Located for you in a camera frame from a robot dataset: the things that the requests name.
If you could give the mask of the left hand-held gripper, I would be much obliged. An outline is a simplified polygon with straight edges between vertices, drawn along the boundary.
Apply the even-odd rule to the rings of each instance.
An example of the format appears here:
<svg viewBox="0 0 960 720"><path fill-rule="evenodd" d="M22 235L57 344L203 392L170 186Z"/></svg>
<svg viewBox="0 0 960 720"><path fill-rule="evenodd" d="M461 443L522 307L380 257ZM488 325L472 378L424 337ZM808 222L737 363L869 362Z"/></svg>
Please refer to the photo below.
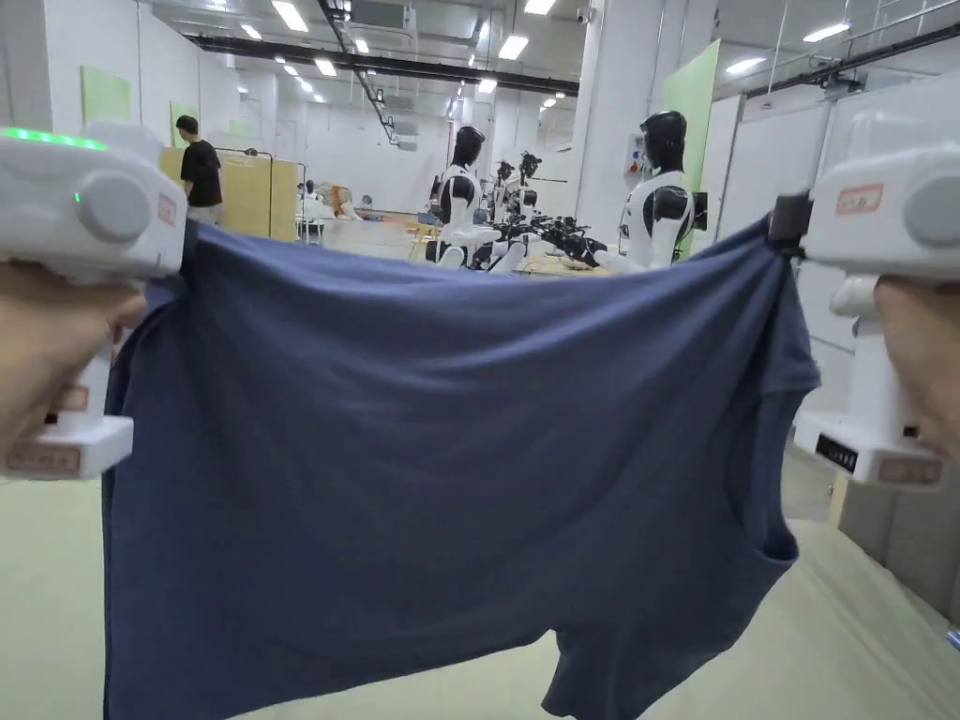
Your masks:
<svg viewBox="0 0 960 720"><path fill-rule="evenodd" d="M1 131L1 257L45 266L77 284L164 278L181 268L187 198L160 168L148 127L93 121L77 136ZM132 449L134 424L105 410L119 344L98 351L34 440L3 458L7 477L100 476Z"/></svg>

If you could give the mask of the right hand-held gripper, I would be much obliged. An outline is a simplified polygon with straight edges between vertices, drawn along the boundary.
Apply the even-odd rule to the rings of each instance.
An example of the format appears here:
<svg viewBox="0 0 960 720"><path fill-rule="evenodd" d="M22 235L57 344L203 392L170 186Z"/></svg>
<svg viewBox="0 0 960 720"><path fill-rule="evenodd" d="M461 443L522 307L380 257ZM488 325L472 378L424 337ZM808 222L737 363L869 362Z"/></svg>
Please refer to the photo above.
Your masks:
<svg viewBox="0 0 960 720"><path fill-rule="evenodd" d="M778 197L769 215L775 249L844 274L831 310L854 321L846 407L801 411L794 441L853 482L934 489L955 468L919 440L874 291L881 277L958 279L959 147L921 121L879 111L857 115L850 130L845 158L809 190Z"/></svg>

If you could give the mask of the person's left hand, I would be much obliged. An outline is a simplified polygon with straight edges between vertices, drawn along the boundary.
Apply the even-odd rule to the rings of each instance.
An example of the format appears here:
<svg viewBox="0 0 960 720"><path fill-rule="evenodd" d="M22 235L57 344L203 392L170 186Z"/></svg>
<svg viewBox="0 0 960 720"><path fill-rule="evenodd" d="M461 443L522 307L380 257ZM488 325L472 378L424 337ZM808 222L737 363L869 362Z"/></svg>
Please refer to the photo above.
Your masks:
<svg viewBox="0 0 960 720"><path fill-rule="evenodd" d="M143 290L1 265L1 452L33 439L74 377L146 310Z"/></svg>

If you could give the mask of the person's right hand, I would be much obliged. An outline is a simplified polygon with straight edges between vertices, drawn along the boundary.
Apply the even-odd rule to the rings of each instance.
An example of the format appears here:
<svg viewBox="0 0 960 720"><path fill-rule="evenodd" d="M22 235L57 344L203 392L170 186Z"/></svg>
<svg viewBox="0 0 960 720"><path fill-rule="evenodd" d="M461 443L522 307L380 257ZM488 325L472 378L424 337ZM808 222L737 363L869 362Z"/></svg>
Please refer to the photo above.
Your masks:
<svg viewBox="0 0 960 720"><path fill-rule="evenodd" d="M959 462L959 285L883 277L874 290L892 364L920 439Z"/></svg>

